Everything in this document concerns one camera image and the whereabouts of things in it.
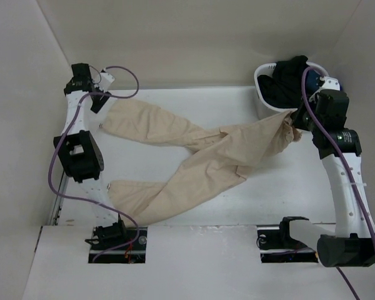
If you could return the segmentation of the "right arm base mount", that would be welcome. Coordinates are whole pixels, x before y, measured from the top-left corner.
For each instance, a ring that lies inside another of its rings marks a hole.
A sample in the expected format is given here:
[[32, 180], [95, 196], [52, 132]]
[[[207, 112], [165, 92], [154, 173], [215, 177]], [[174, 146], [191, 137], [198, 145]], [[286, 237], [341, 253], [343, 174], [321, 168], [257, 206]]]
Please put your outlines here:
[[290, 236], [289, 223], [301, 220], [308, 218], [288, 216], [279, 224], [257, 227], [256, 245], [262, 263], [318, 263], [315, 250]]

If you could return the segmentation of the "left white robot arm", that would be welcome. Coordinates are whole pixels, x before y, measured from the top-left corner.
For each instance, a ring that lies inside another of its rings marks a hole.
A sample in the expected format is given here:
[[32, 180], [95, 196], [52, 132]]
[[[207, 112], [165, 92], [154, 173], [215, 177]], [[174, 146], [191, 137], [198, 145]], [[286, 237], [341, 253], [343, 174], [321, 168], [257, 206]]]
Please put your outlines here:
[[121, 249], [128, 241], [127, 230], [104, 189], [104, 158], [89, 128], [90, 115], [107, 103], [111, 96], [108, 88], [115, 78], [105, 70], [92, 77], [86, 63], [73, 64], [71, 69], [72, 78], [64, 88], [66, 124], [61, 135], [53, 139], [55, 155], [66, 175], [84, 192], [77, 200], [89, 203], [96, 217], [96, 227], [86, 243], [94, 251]]

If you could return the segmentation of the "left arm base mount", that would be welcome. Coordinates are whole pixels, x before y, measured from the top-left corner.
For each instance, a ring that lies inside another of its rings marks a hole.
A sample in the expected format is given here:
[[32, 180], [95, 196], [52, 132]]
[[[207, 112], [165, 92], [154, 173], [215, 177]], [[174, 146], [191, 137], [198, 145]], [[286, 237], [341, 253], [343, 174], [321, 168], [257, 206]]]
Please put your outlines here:
[[148, 229], [141, 227], [139, 236], [135, 228], [126, 229], [124, 236], [113, 237], [106, 242], [97, 236], [84, 241], [89, 245], [89, 264], [144, 264], [148, 245]]

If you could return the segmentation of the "beige trousers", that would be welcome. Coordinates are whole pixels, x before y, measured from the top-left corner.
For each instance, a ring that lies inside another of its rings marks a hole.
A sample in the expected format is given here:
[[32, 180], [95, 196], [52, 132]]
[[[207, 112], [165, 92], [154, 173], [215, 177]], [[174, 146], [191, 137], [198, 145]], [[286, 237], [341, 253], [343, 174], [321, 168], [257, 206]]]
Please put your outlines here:
[[108, 195], [114, 207], [131, 216], [130, 225], [151, 225], [193, 209], [244, 183], [267, 158], [299, 141], [292, 111], [259, 121], [204, 129], [159, 106], [119, 100], [102, 130], [152, 146], [183, 147], [191, 153], [166, 182], [114, 180]]

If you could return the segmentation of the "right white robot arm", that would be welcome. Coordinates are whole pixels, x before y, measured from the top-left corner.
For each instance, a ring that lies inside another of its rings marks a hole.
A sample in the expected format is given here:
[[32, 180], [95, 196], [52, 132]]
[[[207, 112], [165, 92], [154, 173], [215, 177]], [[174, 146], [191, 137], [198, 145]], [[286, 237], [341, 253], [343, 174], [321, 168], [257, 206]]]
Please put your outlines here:
[[375, 223], [369, 212], [361, 175], [361, 143], [346, 128], [349, 98], [323, 89], [294, 113], [293, 124], [312, 134], [332, 192], [336, 227], [326, 231], [306, 217], [284, 217], [277, 240], [284, 247], [308, 247], [327, 268], [375, 264]]

